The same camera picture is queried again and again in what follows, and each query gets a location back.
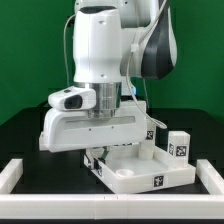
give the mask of black table surface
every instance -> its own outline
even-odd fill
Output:
[[[24,173],[12,194],[112,194],[83,165],[84,150],[61,153],[39,151],[39,136],[48,109],[44,107],[24,109],[0,126],[0,170],[4,169],[13,158],[23,159]],[[214,118],[204,111],[194,109],[153,109],[150,114],[168,126],[167,130],[157,129],[157,146],[166,150],[168,131],[186,131],[191,135],[190,164],[196,166],[198,159],[207,159],[224,177],[224,127]],[[194,184],[147,193],[208,194],[198,178]],[[146,221],[149,222],[149,220],[125,222],[116,220],[117,223],[146,223]],[[154,220],[153,223],[163,223],[163,221]],[[3,223],[7,222],[27,223],[28,221],[4,220]],[[90,220],[52,222],[90,223]],[[113,220],[91,221],[94,222],[112,223]],[[51,221],[39,220],[38,223],[51,223]],[[173,220],[172,223],[178,223],[178,220]]]

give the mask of cable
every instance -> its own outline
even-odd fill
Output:
[[[161,129],[167,129],[167,126],[166,126],[164,123],[162,123],[161,121],[158,121],[158,120],[156,120],[156,119],[150,117],[150,116],[149,116],[149,115],[148,115],[148,114],[147,114],[147,113],[140,107],[140,105],[139,105],[139,103],[138,103],[138,100],[136,99],[136,97],[135,97],[135,95],[134,95],[134,93],[133,93],[133,91],[132,91],[132,89],[131,89],[131,80],[130,80],[129,69],[130,69],[130,61],[131,61],[131,59],[132,59],[132,56],[133,56],[133,52],[131,52],[131,55],[130,55],[130,57],[129,57],[129,59],[128,59],[128,66],[127,66],[127,73],[126,73],[126,80],[127,80],[127,84],[128,84],[128,89],[129,89],[129,91],[130,91],[130,93],[131,93],[131,95],[132,95],[132,98],[133,98],[135,104],[137,105],[138,109],[142,112],[143,115],[145,115],[145,116],[147,117],[148,120],[150,120],[150,121],[152,121],[153,123],[155,123],[156,126],[158,126],[158,127],[161,128]]]
[[[143,87],[144,87],[144,92],[145,92],[145,97],[146,97],[147,108],[149,109],[149,97],[148,97],[145,79],[143,79]]]
[[[162,15],[162,12],[163,12],[163,10],[164,10],[164,8],[165,8],[165,6],[166,6],[167,1],[168,1],[168,0],[164,0],[164,1],[163,1],[163,4],[162,4],[161,8],[159,9],[159,12],[158,12],[158,14],[157,14],[155,20],[152,21],[152,22],[149,24],[149,26],[146,28],[147,30],[146,30],[146,32],[141,36],[141,38],[139,39],[138,45],[140,45],[140,44],[144,41],[144,39],[146,38],[146,36],[149,34],[149,32],[153,29],[153,27],[154,27],[154,26],[156,25],[156,23],[158,22],[160,16]]]
[[[145,32],[145,33],[142,35],[142,37],[139,39],[139,41],[138,41],[138,43],[137,43],[138,46],[144,41],[144,39],[146,38],[146,36],[149,34],[149,32],[153,29],[153,27],[155,26],[155,24],[158,22],[160,16],[162,15],[162,12],[163,12],[163,10],[164,10],[164,8],[165,8],[166,3],[167,3],[167,0],[164,0],[164,1],[163,1],[163,4],[162,4],[162,6],[161,6],[161,8],[160,8],[160,10],[159,10],[159,12],[158,12],[158,15],[157,15],[156,18],[155,18],[155,20],[152,21],[152,22],[150,23],[150,25],[148,26],[146,32]],[[131,93],[131,95],[132,95],[132,98],[133,98],[135,104],[137,105],[137,107],[139,108],[139,110],[142,112],[142,114],[143,114],[144,116],[146,116],[147,119],[149,119],[150,121],[152,121],[153,123],[155,123],[156,126],[158,126],[159,128],[161,128],[161,129],[167,129],[167,126],[166,126],[164,123],[162,123],[161,121],[158,121],[158,120],[156,120],[156,119],[150,117],[150,116],[149,116],[149,115],[148,115],[148,114],[147,114],[147,113],[140,107],[140,105],[139,105],[139,103],[138,103],[138,100],[136,99],[136,97],[135,97],[135,95],[134,95],[134,93],[133,93],[133,91],[132,91],[132,89],[131,89],[131,79],[130,79],[129,70],[130,70],[130,62],[131,62],[131,59],[132,59],[132,57],[133,57],[133,54],[134,54],[134,51],[131,50],[131,54],[130,54],[129,59],[128,59],[127,72],[126,72],[126,81],[127,81],[127,85],[128,85],[129,91],[130,91],[130,93]]]
[[[67,30],[67,27],[68,27],[68,24],[70,23],[70,21],[75,18],[75,14],[72,15],[71,17],[68,18],[66,24],[65,24],[65,28],[64,28],[64,35],[63,35],[63,45],[64,45],[64,60],[65,60],[65,69],[66,69],[66,77],[67,77],[67,87],[70,86],[70,83],[69,83],[69,78],[70,78],[70,75],[69,75],[69,68],[68,68],[68,57],[67,57],[67,42],[66,42],[66,30]]]

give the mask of table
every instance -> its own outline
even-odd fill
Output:
[[[24,109],[0,126],[0,169],[3,169],[12,158],[22,158],[24,161],[24,174],[12,194],[112,194],[83,165],[84,151],[56,154],[39,151],[39,135],[48,109],[45,107]],[[194,109],[152,109],[150,114],[168,125],[168,130],[157,132],[156,144],[159,147],[166,149],[168,131],[186,131],[191,135],[190,163],[196,165],[197,159],[208,159],[224,176],[224,127],[214,118],[204,111]],[[196,178],[195,184],[148,193],[207,194],[208,192]],[[75,221],[77,223],[96,222],[68,220],[62,223]],[[99,223],[112,223],[112,221],[102,220]],[[127,220],[126,222],[148,223],[149,220]],[[181,223],[190,223],[190,221],[182,220]]]

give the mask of green wall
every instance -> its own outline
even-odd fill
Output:
[[[66,87],[62,33],[73,4],[0,0],[0,124]],[[171,4],[178,63],[164,80],[147,81],[150,105],[202,109],[224,123],[224,1]]]
[[[0,0],[0,124],[66,87],[62,33],[73,0]]]

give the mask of white border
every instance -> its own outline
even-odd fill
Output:
[[[224,219],[223,179],[207,160],[198,161],[197,174],[217,195],[5,194],[0,219]]]
[[[22,159],[12,159],[0,174],[0,194],[10,194],[22,174]]]

